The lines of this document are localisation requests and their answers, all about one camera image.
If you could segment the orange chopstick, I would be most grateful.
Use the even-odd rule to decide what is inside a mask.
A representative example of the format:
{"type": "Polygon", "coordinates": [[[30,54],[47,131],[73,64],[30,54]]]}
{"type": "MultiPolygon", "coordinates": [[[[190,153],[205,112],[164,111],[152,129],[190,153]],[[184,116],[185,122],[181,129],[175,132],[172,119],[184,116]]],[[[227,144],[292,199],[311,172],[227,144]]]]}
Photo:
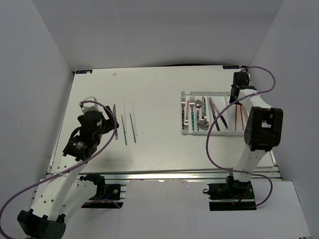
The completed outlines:
{"type": "Polygon", "coordinates": [[[244,115],[243,115],[243,107],[242,107],[242,105],[240,105],[240,116],[241,116],[242,130],[244,131],[244,115]]]}
{"type": "Polygon", "coordinates": [[[237,131],[237,116],[238,116],[238,105],[235,105],[235,131],[237,131]]]}

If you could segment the teal chopstick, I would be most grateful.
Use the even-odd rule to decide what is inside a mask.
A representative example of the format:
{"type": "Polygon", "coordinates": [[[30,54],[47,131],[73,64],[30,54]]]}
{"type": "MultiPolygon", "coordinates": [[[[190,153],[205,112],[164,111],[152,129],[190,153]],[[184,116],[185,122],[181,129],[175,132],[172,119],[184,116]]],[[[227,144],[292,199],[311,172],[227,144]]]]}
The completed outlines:
{"type": "Polygon", "coordinates": [[[134,127],[134,123],[133,123],[133,119],[132,119],[132,114],[130,113],[129,115],[130,115],[130,121],[131,121],[131,127],[132,127],[132,132],[133,132],[134,143],[137,143],[136,134],[135,134],[135,127],[134,127]]]}
{"type": "Polygon", "coordinates": [[[121,120],[122,120],[122,125],[123,125],[123,134],[124,134],[124,141],[125,141],[125,146],[128,146],[128,141],[127,141],[127,127],[126,127],[126,122],[124,119],[124,116],[121,115],[121,120]]]}

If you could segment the white chopstick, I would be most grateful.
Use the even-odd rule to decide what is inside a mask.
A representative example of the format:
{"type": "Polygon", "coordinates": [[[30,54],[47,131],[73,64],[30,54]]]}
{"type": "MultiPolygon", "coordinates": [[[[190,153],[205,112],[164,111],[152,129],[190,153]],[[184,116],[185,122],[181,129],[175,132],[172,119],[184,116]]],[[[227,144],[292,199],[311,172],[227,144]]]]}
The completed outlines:
{"type": "Polygon", "coordinates": [[[126,127],[127,127],[127,118],[126,118],[126,102],[125,102],[125,98],[123,98],[123,116],[126,122],[126,127]]]}

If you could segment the dark marbled handle knife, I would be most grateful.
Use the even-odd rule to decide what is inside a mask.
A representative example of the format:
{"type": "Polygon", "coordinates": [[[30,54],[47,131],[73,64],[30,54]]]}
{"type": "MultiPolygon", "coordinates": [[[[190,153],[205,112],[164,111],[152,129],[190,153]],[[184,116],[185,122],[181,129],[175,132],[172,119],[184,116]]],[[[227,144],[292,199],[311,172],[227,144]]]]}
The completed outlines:
{"type": "MultiPolygon", "coordinates": [[[[215,112],[215,107],[214,107],[212,98],[209,98],[209,104],[210,104],[213,119],[216,120],[216,112],[215,112]]],[[[219,127],[219,124],[217,121],[216,121],[215,125],[216,125],[217,131],[220,131],[220,127],[219,127]]]]}

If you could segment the dark marbled handle spoon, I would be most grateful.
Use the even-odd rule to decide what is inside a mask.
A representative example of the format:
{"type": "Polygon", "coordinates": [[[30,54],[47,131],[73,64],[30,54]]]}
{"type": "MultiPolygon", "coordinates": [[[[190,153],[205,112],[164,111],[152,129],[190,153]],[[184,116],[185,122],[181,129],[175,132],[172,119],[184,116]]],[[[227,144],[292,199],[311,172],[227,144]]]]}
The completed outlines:
{"type": "Polygon", "coordinates": [[[197,131],[199,131],[199,122],[200,122],[200,119],[199,119],[199,111],[200,111],[201,106],[202,106],[201,100],[195,100],[195,107],[196,107],[196,128],[197,128],[197,131]]]}

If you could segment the green handle fork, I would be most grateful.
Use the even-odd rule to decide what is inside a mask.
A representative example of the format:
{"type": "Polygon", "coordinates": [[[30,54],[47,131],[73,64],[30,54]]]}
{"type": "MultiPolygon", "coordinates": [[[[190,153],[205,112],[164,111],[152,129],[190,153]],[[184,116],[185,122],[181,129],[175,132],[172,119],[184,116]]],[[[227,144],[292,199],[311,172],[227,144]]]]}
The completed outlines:
{"type": "Polygon", "coordinates": [[[192,123],[192,130],[195,131],[195,117],[194,117],[194,105],[195,105],[195,99],[194,96],[189,97],[189,103],[191,108],[191,123],[192,123]]]}

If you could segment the pink handle spoon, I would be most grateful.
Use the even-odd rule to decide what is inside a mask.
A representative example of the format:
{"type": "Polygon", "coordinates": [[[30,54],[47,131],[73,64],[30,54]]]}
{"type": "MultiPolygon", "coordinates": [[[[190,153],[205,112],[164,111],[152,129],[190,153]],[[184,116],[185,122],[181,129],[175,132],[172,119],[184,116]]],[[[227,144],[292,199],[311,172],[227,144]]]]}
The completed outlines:
{"type": "Polygon", "coordinates": [[[203,96],[201,99],[201,119],[199,124],[205,125],[206,124],[206,114],[205,114],[205,97],[203,96]]]}

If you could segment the dark marbled handle fork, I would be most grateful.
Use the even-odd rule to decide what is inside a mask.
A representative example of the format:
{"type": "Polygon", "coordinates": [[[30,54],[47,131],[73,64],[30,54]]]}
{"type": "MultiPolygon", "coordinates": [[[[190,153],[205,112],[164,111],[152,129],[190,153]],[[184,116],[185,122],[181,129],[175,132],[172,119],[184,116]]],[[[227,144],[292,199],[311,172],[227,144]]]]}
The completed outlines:
{"type": "Polygon", "coordinates": [[[186,120],[186,115],[185,115],[185,105],[186,105],[185,95],[182,95],[181,96],[181,128],[183,131],[188,130],[188,121],[186,120]]]}

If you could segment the pink handle knife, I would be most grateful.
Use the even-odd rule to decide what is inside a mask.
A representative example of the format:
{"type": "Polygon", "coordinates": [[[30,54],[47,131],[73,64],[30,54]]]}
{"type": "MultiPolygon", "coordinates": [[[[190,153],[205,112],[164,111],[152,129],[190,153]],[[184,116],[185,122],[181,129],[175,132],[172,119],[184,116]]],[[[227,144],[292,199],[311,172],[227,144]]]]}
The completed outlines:
{"type": "Polygon", "coordinates": [[[223,115],[220,114],[220,111],[219,111],[219,109],[217,108],[217,106],[216,106],[214,100],[212,99],[212,97],[210,97],[209,100],[210,100],[210,103],[211,103],[212,106],[213,106],[212,112],[216,112],[218,115],[220,115],[220,118],[221,118],[221,120],[222,120],[224,126],[226,127],[226,129],[228,129],[227,122],[226,122],[225,118],[223,117],[223,115]]]}

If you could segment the green handle spoon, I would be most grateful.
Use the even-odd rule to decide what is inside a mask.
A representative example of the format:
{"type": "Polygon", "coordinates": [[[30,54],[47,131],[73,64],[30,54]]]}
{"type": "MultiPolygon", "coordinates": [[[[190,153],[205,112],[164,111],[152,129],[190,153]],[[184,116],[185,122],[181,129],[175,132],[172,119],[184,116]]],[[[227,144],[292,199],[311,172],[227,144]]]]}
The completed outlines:
{"type": "Polygon", "coordinates": [[[202,117],[199,121],[199,126],[201,129],[206,130],[209,127],[209,121],[206,117],[202,117]]]}

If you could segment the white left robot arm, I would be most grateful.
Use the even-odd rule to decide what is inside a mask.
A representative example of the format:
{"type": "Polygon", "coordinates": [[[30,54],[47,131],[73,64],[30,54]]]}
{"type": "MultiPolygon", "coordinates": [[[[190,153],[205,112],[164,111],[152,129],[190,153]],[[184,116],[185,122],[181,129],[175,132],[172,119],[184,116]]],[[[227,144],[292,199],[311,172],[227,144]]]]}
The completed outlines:
{"type": "Polygon", "coordinates": [[[105,178],[96,173],[81,176],[74,191],[71,187],[88,160],[101,153],[97,148],[102,136],[115,133],[119,124],[109,106],[102,112],[100,103],[87,100],[80,107],[80,126],[73,130],[63,149],[60,171],[46,180],[46,189],[30,209],[17,216],[24,233],[33,239],[62,238],[75,212],[89,199],[100,200],[105,195],[105,178]]]}

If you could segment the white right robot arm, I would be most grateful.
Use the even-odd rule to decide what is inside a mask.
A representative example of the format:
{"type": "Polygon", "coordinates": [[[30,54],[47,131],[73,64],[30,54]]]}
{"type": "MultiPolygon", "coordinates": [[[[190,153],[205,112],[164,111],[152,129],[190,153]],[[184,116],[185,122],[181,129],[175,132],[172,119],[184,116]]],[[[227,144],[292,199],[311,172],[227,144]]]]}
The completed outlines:
{"type": "Polygon", "coordinates": [[[249,188],[251,174],[264,155],[279,145],[283,110],[264,102],[256,88],[249,85],[247,72],[234,73],[229,102],[242,105],[249,113],[244,130],[244,151],[232,175],[226,179],[226,195],[235,199],[249,188]]]}

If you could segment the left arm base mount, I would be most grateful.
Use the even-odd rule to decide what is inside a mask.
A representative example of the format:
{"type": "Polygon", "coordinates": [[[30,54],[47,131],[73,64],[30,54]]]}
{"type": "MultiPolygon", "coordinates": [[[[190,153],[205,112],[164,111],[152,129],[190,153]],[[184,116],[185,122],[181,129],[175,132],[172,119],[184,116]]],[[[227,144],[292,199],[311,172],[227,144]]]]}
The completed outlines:
{"type": "Polygon", "coordinates": [[[96,194],[84,203],[85,209],[120,209],[126,196],[126,185],[120,183],[106,183],[105,177],[99,174],[80,176],[78,185],[82,181],[93,182],[96,194]]]}

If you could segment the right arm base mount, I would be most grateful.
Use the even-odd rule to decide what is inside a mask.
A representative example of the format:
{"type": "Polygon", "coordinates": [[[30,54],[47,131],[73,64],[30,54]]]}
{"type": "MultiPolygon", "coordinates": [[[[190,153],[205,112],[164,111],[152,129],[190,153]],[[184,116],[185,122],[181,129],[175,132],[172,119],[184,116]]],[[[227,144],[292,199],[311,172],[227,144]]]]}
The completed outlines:
{"type": "Polygon", "coordinates": [[[208,184],[202,190],[209,198],[210,211],[254,211],[257,210],[252,184],[246,189],[230,188],[226,183],[208,184]]]}

